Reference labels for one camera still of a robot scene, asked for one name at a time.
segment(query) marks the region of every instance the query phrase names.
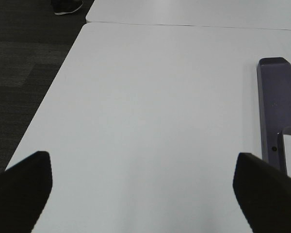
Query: table surface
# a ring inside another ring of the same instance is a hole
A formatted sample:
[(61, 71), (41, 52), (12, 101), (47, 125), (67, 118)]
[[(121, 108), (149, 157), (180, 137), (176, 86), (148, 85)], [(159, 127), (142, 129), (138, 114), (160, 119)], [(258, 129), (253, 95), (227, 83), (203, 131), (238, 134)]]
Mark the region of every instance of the table surface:
[(84, 25), (9, 166), (51, 155), (34, 233), (249, 233), (232, 189), (261, 157), (256, 67), (291, 31)]
[(291, 30), (291, 0), (95, 0), (86, 20)]

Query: gray carpet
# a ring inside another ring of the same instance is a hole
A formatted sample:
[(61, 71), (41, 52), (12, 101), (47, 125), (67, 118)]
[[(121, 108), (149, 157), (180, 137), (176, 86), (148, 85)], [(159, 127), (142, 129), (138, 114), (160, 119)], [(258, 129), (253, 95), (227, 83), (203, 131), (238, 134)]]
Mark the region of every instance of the gray carpet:
[(86, 23), (94, 1), (83, 1), (59, 17), (49, 0), (0, 0), (0, 172)]

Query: white table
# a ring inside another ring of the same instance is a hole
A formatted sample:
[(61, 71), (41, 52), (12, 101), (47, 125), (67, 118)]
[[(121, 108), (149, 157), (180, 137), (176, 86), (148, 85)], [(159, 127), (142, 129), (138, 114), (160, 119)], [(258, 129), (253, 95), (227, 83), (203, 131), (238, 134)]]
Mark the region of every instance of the white table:
[(86, 20), (291, 30), (291, 0), (95, 0)]
[(9, 166), (51, 154), (34, 233), (250, 233), (232, 189), (261, 157), (256, 65), (291, 31), (86, 24)]

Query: dark carpet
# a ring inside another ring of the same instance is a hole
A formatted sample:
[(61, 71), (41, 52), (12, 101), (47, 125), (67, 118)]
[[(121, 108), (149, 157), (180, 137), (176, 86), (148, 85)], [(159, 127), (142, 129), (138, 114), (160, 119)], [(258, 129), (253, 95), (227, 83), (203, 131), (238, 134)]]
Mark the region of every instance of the dark carpet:
[(94, 0), (55, 16), (49, 0), (0, 0), (0, 173), (8, 165)]

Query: sneaker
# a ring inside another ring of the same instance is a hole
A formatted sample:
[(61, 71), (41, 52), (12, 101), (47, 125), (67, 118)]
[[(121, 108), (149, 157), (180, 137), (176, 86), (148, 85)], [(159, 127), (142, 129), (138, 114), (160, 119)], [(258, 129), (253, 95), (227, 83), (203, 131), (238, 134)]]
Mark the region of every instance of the sneaker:
[(63, 16), (71, 14), (79, 10), (83, 6), (83, 1), (62, 1), (58, 6), (53, 6), (54, 14), (57, 16)]

